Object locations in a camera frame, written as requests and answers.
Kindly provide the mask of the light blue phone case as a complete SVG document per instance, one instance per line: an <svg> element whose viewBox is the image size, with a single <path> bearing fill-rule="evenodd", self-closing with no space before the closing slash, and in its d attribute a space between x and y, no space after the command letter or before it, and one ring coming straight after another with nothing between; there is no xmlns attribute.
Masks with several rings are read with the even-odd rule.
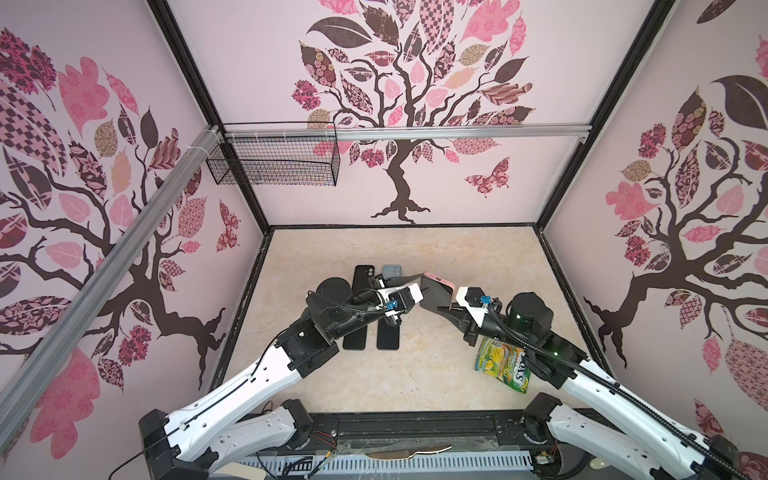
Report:
<svg viewBox="0 0 768 480"><path fill-rule="evenodd" d="M400 277L402 275L402 267L395 264L383 265L381 269L381 275L384 279Z"/></svg>

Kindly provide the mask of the black phone case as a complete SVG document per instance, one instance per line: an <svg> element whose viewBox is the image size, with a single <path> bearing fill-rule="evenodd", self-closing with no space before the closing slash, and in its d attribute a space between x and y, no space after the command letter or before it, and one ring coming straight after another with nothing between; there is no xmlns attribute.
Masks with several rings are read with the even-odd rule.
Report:
<svg viewBox="0 0 768 480"><path fill-rule="evenodd" d="M357 265L353 273L352 290L354 294L360 294L371 289L371 279L375 275L373 265Z"/></svg>

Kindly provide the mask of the black phone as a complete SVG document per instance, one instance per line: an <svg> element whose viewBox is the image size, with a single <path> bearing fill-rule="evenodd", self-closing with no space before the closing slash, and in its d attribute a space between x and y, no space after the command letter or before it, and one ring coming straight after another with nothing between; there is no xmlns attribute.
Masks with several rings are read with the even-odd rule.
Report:
<svg viewBox="0 0 768 480"><path fill-rule="evenodd" d="M400 326L380 322L377 326L376 347L378 350L396 351L400 347Z"/></svg>
<svg viewBox="0 0 768 480"><path fill-rule="evenodd" d="M420 279L422 300L419 305L431 312L449 309L455 298L456 286L435 274L424 272Z"/></svg>

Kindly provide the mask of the black smartphone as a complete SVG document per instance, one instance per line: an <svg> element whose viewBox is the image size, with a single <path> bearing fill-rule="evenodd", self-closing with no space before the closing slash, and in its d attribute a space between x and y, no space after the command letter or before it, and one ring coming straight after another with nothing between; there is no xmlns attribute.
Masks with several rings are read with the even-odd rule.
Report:
<svg viewBox="0 0 768 480"><path fill-rule="evenodd" d="M367 325L365 322L356 322L349 326L343 338L342 346L345 350L362 351L367 342Z"/></svg>

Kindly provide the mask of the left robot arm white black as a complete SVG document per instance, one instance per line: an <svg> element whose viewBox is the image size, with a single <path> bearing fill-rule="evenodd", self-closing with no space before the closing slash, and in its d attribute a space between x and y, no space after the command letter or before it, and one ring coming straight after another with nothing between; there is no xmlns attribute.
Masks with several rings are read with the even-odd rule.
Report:
<svg viewBox="0 0 768 480"><path fill-rule="evenodd" d="M153 479L207 479L264 449L303 446L313 420L298 400L253 410L321 368L343 337L380 319L399 319L423 298L419 276L375 279L355 294L344 279L324 280L298 320L278 333L251 365L191 404L153 410L139 422L142 457Z"/></svg>

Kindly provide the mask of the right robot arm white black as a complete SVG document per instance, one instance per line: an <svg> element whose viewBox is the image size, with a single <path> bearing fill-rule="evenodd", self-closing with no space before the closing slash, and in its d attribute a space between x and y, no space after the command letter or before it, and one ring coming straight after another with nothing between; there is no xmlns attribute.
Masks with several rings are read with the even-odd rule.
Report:
<svg viewBox="0 0 768 480"><path fill-rule="evenodd" d="M573 343L551 329L553 311L533 292L502 303L478 287L422 290L421 307L448 319L468 344L479 337L520 347L530 372L603 417L593 421L543 394L525 411L530 438L547 433L607 461L634 479L741 479L739 451L711 439L636 397Z"/></svg>

